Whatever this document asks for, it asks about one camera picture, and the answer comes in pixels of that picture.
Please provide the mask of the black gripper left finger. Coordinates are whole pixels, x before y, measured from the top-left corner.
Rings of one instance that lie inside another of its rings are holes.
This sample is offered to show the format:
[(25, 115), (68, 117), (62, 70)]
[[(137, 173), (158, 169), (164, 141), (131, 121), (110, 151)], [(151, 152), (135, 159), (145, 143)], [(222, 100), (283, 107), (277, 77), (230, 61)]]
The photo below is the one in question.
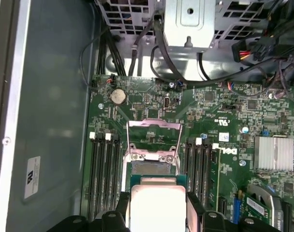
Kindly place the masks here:
[(83, 216), (70, 216), (50, 229), (51, 232), (128, 232), (126, 212), (129, 209), (130, 194), (121, 192), (114, 211), (105, 212), (101, 218), (89, 222)]

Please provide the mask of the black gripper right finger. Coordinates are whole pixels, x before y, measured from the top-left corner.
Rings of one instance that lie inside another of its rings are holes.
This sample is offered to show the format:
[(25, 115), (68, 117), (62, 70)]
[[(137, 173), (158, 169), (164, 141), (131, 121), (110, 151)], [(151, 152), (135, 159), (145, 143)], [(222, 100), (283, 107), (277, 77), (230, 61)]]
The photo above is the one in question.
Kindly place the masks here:
[(243, 217), (238, 224), (216, 211), (206, 211), (193, 192), (186, 193), (186, 228), (190, 232), (277, 232), (254, 217)]

